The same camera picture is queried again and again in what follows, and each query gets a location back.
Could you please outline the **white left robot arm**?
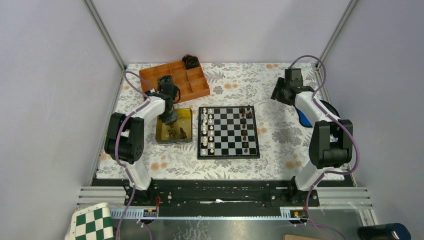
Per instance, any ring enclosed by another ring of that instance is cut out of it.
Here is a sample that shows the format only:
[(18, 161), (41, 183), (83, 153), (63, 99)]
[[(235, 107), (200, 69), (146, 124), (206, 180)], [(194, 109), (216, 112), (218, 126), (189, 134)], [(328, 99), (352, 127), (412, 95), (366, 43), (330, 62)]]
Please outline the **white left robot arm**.
[(149, 188), (152, 178), (146, 168), (137, 163), (142, 157), (145, 143), (145, 125), (159, 117), (163, 124), (173, 125), (178, 115), (174, 100), (181, 94), (171, 82), (161, 82), (157, 90), (143, 93), (145, 101), (128, 114), (115, 112), (110, 116), (104, 143), (104, 152), (124, 168), (136, 199), (144, 206), (152, 204), (155, 192)]

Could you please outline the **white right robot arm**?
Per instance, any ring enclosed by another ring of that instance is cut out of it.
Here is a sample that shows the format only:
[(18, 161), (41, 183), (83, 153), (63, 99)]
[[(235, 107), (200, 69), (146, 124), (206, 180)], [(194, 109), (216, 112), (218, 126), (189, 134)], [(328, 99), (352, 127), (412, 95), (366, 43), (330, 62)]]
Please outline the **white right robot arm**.
[(294, 178), (294, 188), (287, 191), (287, 201), (293, 206), (306, 199), (305, 191), (315, 186), (325, 174), (340, 174), (338, 168), (352, 159), (353, 124), (340, 119), (316, 97), (311, 86), (304, 85), (302, 71), (288, 68), (277, 79), (271, 99), (294, 106), (313, 127), (308, 156), (309, 162)]

